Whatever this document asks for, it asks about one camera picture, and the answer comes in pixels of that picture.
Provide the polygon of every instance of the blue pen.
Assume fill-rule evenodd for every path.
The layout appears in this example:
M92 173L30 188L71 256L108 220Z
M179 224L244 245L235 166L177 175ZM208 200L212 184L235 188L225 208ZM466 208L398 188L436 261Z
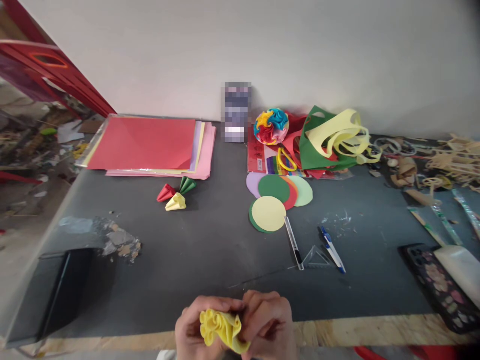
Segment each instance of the blue pen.
M335 249L334 243L332 242L332 238L330 237L330 234L325 230L325 228L322 226L321 227L321 232L323 234L323 237L326 240L326 249L328 253L330 254L331 258L335 262L335 265L340 269L340 272L342 274L346 274L347 271L345 270L344 263L342 262L342 259L339 256L339 253Z

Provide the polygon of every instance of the green paper circle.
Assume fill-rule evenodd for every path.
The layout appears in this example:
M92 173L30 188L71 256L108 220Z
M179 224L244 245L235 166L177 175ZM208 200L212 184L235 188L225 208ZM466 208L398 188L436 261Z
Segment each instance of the green paper circle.
M271 196L285 203L290 198L289 183L278 175L267 175L258 183L260 196Z
M255 222L254 220L254 216L252 215L252 208L254 207L254 204L255 204L255 201L251 203L250 205L250 210L248 211L248 215L250 216L250 222L251 224L253 225L253 227L255 229L257 229L259 232L261 233L265 233L265 234L272 234L273 231L266 231L266 230L263 230L260 226L257 225L257 223Z

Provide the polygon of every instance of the plywood edge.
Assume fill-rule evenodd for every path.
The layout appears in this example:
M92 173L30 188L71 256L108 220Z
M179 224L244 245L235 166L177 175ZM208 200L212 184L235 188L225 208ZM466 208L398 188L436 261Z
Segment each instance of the plywood edge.
M436 314L358 317L295 323L299 347L355 347L406 345L466 345L480 339L480 332L458 335ZM130 336L49 338L42 353L78 351L155 351L176 348L175 333Z

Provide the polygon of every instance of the pale green paper circle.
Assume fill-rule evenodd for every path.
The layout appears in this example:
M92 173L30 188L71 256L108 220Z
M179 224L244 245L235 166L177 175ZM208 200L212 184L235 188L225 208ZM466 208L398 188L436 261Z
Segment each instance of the pale green paper circle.
M314 191L310 184L300 176L288 176L298 188L298 198L296 199L295 206L301 207L310 204L314 199Z
M284 225L287 210L276 197L262 196L253 203L251 215L259 228L268 232L275 232Z

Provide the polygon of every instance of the hand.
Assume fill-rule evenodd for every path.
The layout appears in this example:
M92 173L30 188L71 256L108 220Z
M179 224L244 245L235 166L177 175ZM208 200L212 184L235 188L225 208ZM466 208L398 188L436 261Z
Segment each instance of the hand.
M274 291L264 294L249 290L243 301L242 340L251 342L242 360L259 357L264 360L298 359L292 308L289 301Z
M212 346L205 345L200 334L200 313L213 309L223 313L240 312L245 308L241 300L227 297L199 296L181 313L175 325L177 360L215 360L228 348L217 337Z

